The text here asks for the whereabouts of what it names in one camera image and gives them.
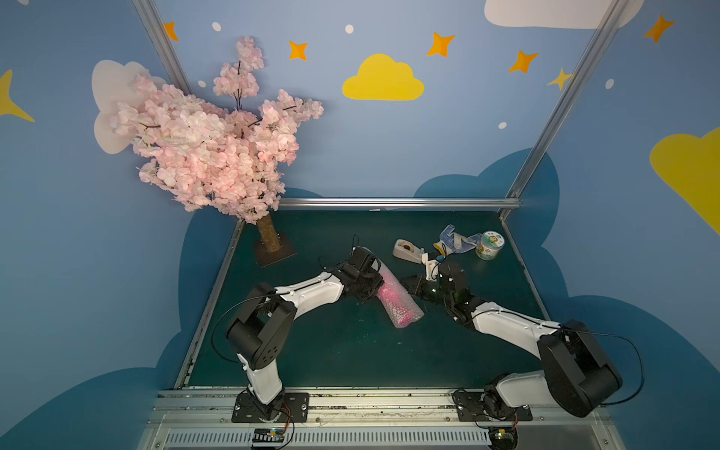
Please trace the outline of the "clear bubble wrap sheet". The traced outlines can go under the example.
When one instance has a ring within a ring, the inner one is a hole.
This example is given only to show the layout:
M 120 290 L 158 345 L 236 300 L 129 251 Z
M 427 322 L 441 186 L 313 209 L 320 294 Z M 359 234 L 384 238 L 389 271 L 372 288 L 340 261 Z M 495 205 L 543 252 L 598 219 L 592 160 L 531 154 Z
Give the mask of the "clear bubble wrap sheet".
M 382 285 L 377 292 L 377 297 L 384 306 L 393 326 L 405 328 L 422 319 L 425 315 L 424 311 L 420 309 L 407 289 L 401 285 L 383 262 L 379 273 L 382 276 Z

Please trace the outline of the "pink plastic wine glass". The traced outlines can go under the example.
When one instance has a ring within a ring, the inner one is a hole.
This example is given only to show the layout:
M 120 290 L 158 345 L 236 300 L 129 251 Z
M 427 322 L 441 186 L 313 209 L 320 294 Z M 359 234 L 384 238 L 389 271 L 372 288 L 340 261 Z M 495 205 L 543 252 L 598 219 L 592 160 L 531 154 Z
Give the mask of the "pink plastic wine glass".
M 402 286 L 397 288 L 386 283 L 377 296 L 395 328 L 405 328 L 425 315 Z

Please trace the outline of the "beige tape dispenser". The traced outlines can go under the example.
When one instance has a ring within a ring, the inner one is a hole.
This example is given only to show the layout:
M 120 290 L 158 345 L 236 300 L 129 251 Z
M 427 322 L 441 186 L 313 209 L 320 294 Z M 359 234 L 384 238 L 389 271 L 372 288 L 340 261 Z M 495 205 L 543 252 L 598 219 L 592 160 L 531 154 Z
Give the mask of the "beige tape dispenser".
M 398 239 L 392 250 L 392 254 L 395 258 L 413 264 L 423 264 L 423 255 L 425 253 L 426 252 L 423 247 L 418 247 L 405 239 Z

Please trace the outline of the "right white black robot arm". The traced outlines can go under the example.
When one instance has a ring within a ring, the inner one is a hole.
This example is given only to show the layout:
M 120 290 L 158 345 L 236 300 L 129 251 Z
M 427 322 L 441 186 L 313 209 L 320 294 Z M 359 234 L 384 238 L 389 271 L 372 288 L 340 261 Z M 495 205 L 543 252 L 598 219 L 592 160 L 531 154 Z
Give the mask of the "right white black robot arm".
M 474 295 L 465 271 L 453 262 L 400 283 L 411 296 L 444 306 L 457 324 L 502 339 L 540 361 L 536 371 L 501 375 L 486 385 L 484 416 L 508 420 L 523 407 L 549 406 L 585 417 L 599 406 L 613 405 L 611 396 L 623 387 L 620 371 L 599 343 L 602 333 L 583 322 L 542 320 Z

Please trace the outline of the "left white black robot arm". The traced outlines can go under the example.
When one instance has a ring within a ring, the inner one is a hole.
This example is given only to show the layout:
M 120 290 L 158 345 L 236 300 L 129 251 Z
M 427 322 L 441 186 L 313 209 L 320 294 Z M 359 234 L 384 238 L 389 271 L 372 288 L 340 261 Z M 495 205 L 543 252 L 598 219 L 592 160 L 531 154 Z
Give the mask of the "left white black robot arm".
M 246 393 L 260 420 L 273 422 L 287 411 L 277 359 L 294 322 L 345 296 L 373 297 L 383 282 L 375 264 L 365 269 L 347 265 L 289 286 L 261 283 L 232 308 L 235 315 L 224 337 L 247 376 Z

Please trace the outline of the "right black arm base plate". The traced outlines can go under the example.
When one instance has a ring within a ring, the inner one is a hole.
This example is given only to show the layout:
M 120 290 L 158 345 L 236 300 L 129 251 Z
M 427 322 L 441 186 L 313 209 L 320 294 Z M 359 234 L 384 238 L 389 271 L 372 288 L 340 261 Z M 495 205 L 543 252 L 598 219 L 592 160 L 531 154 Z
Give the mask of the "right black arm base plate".
M 457 389 L 450 394 L 460 422 L 530 422 L 533 415 L 529 407 L 507 406 L 494 391 L 468 391 Z

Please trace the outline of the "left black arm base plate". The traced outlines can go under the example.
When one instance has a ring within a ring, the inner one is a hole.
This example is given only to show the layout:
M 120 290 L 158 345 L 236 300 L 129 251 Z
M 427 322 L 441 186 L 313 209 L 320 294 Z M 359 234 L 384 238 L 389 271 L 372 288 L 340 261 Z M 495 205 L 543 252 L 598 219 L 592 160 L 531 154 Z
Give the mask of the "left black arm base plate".
M 253 393 L 241 392 L 235 399 L 232 423 L 305 423 L 309 413 L 308 393 L 285 393 L 273 399 L 268 405 L 261 403 Z

